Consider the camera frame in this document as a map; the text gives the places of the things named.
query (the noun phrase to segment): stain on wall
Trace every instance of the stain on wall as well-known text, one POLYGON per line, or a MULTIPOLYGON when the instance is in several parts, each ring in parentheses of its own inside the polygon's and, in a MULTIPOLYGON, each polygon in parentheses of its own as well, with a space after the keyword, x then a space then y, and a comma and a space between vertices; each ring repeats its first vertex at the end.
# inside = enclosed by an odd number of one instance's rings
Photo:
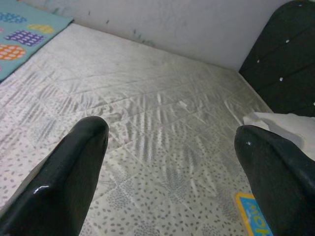
POLYGON ((22 0, 75 23, 239 69, 277 7, 289 0, 22 0))

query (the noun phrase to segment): mattress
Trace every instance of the mattress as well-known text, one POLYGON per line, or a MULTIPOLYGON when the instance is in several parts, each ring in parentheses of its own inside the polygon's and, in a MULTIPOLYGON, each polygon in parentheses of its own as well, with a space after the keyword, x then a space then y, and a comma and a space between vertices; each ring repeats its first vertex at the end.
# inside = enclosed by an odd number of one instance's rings
POLYGON ((271 111, 237 72, 71 24, 0 94, 0 206, 79 119, 100 116, 108 149, 80 235, 244 235, 234 135, 271 111))

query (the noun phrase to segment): yellow and blue sticker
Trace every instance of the yellow and blue sticker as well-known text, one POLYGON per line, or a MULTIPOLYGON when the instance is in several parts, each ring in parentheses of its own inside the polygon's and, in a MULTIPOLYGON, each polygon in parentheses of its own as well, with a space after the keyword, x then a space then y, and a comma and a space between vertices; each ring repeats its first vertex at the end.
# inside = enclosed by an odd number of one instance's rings
POLYGON ((235 201, 249 236, 273 236, 252 194, 237 193, 235 201))

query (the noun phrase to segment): white quilted mattress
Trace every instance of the white quilted mattress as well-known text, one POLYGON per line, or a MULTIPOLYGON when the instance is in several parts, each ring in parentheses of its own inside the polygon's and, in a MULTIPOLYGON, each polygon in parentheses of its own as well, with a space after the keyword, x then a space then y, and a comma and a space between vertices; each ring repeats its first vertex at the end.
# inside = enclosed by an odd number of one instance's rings
POLYGON ((253 110, 237 72, 72 24, 0 84, 0 207, 93 115, 110 136, 81 236, 243 236, 233 140, 253 110))

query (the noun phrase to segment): black upholstered headboard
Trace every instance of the black upholstered headboard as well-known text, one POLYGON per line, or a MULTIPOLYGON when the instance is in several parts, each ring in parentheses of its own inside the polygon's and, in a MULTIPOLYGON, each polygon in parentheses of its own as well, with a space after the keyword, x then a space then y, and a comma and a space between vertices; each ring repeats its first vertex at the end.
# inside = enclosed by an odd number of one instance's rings
POLYGON ((315 2, 277 9, 240 73, 274 112, 315 117, 315 2))

